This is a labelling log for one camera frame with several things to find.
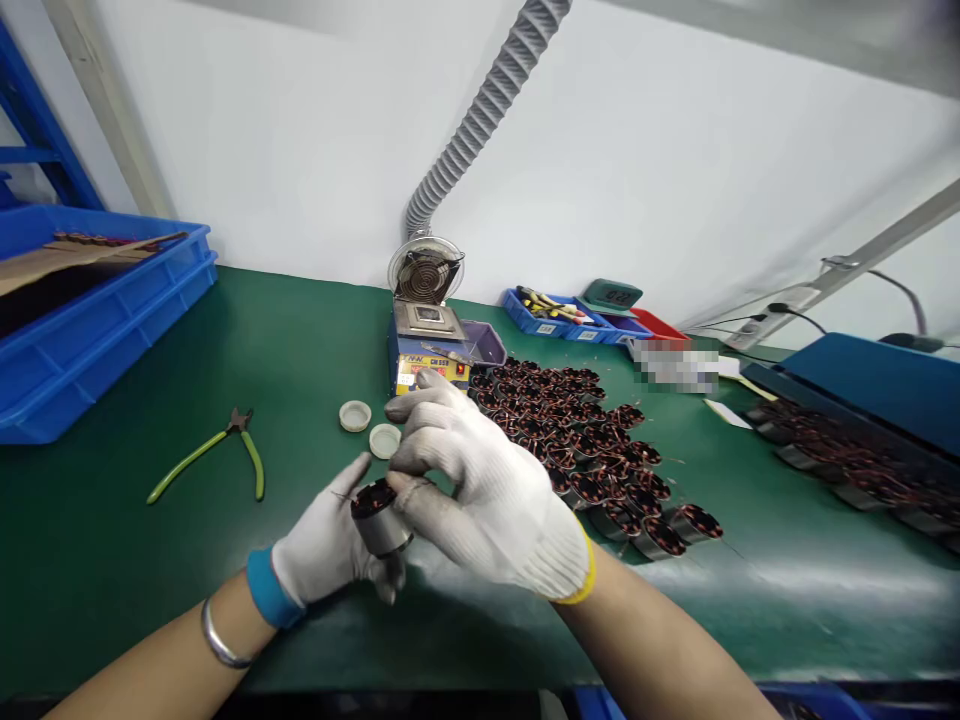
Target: fan grille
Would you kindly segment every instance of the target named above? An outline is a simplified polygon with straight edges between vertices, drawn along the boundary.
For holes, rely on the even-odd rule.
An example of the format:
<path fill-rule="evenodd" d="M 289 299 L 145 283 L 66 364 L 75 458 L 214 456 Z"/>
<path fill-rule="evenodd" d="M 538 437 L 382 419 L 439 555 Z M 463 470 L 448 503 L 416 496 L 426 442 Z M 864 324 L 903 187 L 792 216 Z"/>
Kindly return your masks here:
<path fill-rule="evenodd" d="M 437 305 L 446 297 L 460 261 L 449 261 L 423 252 L 409 252 L 397 277 L 398 297 L 410 302 Z"/>

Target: hand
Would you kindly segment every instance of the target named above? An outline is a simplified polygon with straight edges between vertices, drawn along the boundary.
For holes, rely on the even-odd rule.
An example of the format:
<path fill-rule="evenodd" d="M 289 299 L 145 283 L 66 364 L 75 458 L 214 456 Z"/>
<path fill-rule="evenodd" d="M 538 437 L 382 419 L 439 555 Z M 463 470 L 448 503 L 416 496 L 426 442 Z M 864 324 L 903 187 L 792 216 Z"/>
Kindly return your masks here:
<path fill-rule="evenodd" d="M 273 569 L 301 608 L 354 580 L 370 580 L 392 605 L 405 580 L 403 564 L 388 569 L 367 552 L 350 517 L 350 497 L 370 468 L 363 453 L 317 495 L 293 530 L 273 546 Z"/>
<path fill-rule="evenodd" d="M 589 543 L 543 466 L 436 371 L 421 370 L 417 385 L 385 409 L 392 422 L 406 423 L 387 482 L 416 533 L 493 582 L 553 601 L 585 597 Z M 418 477 L 428 469 L 458 486 L 456 500 Z"/>

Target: black cable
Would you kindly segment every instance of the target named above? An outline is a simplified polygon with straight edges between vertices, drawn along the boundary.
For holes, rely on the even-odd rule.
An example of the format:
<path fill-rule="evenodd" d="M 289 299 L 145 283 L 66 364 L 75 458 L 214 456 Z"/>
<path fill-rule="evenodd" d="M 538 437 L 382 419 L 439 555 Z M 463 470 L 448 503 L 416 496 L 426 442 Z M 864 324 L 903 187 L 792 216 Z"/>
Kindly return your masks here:
<path fill-rule="evenodd" d="M 684 328 L 685 332 L 690 330 L 713 330 L 714 332 L 728 332 L 731 335 L 736 335 L 739 330 L 727 330 L 726 328 L 712 328 L 709 325 L 694 325 L 692 328 Z"/>
<path fill-rule="evenodd" d="M 745 358 L 750 358 L 751 360 L 755 360 L 757 362 L 765 362 L 770 365 L 777 365 L 780 362 L 779 360 L 771 360 L 770 358 L 758 358 L 756 355 L 748 355 L 745 352 L 740 352 L 739 350 L 734 350 L 733 348 L 729 348 L 723 352 L 736 353 L 737 355 L 743 355 Z"/>
<path fill-rule="evenodd" d="M 763 313 L 760 313 L 758 315 L 744 315 L 742 318 L 727 318 L 726 320 L 717 320 L 715 323 L 704 323 L 703 325 L 692 325 L 691 328 L 713 327 L 714 325 L 721 325 L 725 322 L 734 322 L 736 320 L 756 320 L 759 322 L 761 320 L 766 320 L 766 319 L 767 319 L 767 316 Z"/>
<path fill-rule="evenodd" d="M 827 334 L 827 331 L 823 329 L 823 325 L 818 323 L 813 318 L 807 317 L 803 313 L 797 312 L 796 310 L 791 310 L 790 306 L 787 305 L 786 303 L 770 303 L 769 305 L 767 305 L 767 310 L 769 310 L 770 312 L 781 313 L 784 315 L 794 315 L 798 318 L 803 318 L 808 323 L 813 325 L 817 330 L 822 332 L 824 335 Z"/>
<path fill-rule="evenodd" d="M 913 315 L 917 319 L 917 335 L 926 335 L 927 316 L 923 312 L 923 306 L 920 304 L 920 298 L 917 297 L 917 294 L 902 282 L 894 280 L 892 277 L 885 275 L 879 270 L 867 270 L 867 272 L 871 275 L 876 275 L 881 280 L 886 280 L 894 287 L 899 288 L 908 298 L 910 298 L 910 306 L 913 308 Z"/>

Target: green digital timer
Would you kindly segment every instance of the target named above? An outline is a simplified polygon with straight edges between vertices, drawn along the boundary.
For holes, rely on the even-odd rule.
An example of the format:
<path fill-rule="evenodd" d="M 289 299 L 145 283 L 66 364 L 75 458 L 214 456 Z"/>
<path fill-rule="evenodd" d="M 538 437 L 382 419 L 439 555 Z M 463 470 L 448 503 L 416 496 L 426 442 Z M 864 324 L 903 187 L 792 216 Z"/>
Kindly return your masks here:
<path fill-rule="evenodd" d="M 597 278 L 583 291 L 580 302 L 593 312 L 608 315 L 629 315 L 643 290 L 627 283 Z"/>

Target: green workbench mat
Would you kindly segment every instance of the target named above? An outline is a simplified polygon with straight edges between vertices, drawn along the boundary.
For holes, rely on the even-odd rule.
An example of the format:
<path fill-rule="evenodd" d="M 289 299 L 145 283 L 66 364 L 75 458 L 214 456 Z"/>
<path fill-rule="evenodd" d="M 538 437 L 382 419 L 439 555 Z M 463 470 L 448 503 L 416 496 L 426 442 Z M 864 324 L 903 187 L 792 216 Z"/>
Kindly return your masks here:
<path fill-rule="evenodd" d="M 587 365 L 606 407 L 642 398 L 632 431 L 663 475 L 713 512 L 723 542 L 636 565 L 756 679 L 925 678 L 960 672 L 960 561 L 885 515 L 864 515 L 782 465 L 702 396 L 651 392 L 617 347 L 520 333 L 500 308 L 454 302 L 493 323 L 517 357 Z M 220 268 L 217 283 L 55 444 L 0 448 L 3 589 L 0 699 L 67 692 L 239 571 L 293 525 L 367 434 L 337 410 L 363 400 L 371 427 L 389 396 L 386 290 Z M 723 382 L 718 399 L 753 402 Z M 157 481 L 255 408 L 266 495 L 229 438 Z M 382 476 L 375 461 L 370 479 Z M 358 585 L 282 633 L 245 680 L 253 691 L 560 688 L 599 678 L 550 606 L 460 571 L 423 540 L 406 553 L 395 607 Z M 624 555 L 629 562 L 638 556 Z"/>

